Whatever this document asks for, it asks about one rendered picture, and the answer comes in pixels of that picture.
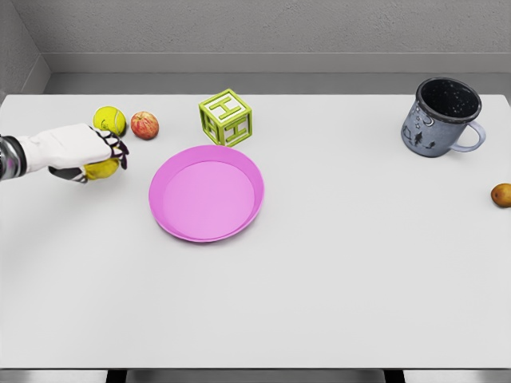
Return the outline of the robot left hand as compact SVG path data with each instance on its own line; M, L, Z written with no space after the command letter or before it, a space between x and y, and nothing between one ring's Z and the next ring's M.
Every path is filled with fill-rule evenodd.
M129 150L122 139L113 132L100 130L87 124L56 128L52 135L61 149L48 167L51 175L86 184L86 164L98 163L110 158L119 160L119 168L128 167Z

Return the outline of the yellow lemon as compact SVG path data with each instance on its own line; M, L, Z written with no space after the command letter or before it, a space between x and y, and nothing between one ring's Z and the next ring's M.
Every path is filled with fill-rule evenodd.
M119 168L119 160L110 158L98 163L83 166L87 180L101 180L109 178Z

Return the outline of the pink plate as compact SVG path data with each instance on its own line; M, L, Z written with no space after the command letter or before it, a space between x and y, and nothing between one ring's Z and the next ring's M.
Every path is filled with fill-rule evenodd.
M232 148L201 145L160 166L149 187L149 207L169 234L210 243L250 225L264 193L262 173L250 158Z

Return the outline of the yellow-green tennis ball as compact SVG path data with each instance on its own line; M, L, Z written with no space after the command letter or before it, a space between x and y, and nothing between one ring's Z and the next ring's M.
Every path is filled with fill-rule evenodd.
M93 126L123 136L126 130L125 115L116 107L103 106L94 113Z

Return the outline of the red apple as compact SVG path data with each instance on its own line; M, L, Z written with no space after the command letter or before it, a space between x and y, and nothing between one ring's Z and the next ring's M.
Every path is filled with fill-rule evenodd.
M154 139L160 130L157 118L150 112L140 111L131 117L130 127L133 134L143 140Z

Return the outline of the green letter block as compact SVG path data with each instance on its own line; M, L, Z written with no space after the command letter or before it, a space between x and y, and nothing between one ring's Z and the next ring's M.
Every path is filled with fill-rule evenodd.
M252 135L252 109L232 89L199 103L201 126L217 145L234 147Z

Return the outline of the grey enamel mug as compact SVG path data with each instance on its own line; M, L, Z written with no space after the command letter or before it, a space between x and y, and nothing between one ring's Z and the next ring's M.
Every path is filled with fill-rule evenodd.
M449 151L472 152L486 140L484 128L476 122L481 109L480 96L464 82L448 77L427 79L416 90L402 125L402 141L412 152L429 158ZM466 128L476 132L476 144L458 143Z

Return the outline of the brown-yellow round fruit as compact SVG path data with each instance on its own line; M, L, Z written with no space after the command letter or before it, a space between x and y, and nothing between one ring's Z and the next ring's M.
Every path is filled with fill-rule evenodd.
M498 207L511 207L511 184L498 184L490 192L492 201Z

